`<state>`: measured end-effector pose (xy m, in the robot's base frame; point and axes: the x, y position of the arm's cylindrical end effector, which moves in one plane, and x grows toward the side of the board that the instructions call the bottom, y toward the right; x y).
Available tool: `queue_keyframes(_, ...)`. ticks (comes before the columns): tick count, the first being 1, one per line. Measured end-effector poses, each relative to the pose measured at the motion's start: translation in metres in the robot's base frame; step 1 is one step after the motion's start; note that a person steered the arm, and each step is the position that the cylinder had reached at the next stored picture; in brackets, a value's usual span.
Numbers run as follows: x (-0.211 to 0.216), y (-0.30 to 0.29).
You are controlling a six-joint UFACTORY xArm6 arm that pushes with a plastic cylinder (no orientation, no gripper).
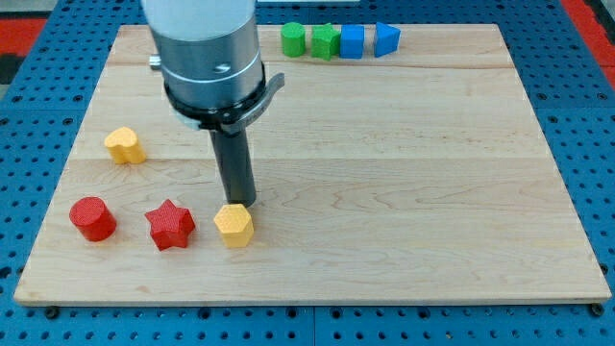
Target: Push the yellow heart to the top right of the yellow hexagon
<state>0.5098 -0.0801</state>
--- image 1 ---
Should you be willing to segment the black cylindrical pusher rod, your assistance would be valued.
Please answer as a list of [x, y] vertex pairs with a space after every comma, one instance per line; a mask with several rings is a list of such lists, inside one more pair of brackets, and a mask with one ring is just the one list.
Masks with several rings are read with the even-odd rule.
[[227, 201], [252, 206], [257, 193], [246, 132], [229, 135], [211, 131], [209, 136]]

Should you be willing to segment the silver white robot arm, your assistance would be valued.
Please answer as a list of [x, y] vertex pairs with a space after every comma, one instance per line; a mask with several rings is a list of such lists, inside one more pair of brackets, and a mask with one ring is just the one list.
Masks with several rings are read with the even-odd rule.
[[226, 198], [257, 198], [246, 129], [268, 108], [284, 75], [265, 75], [254, 0], [142, 0], [164, 91], [177, 116], [209, 132]]

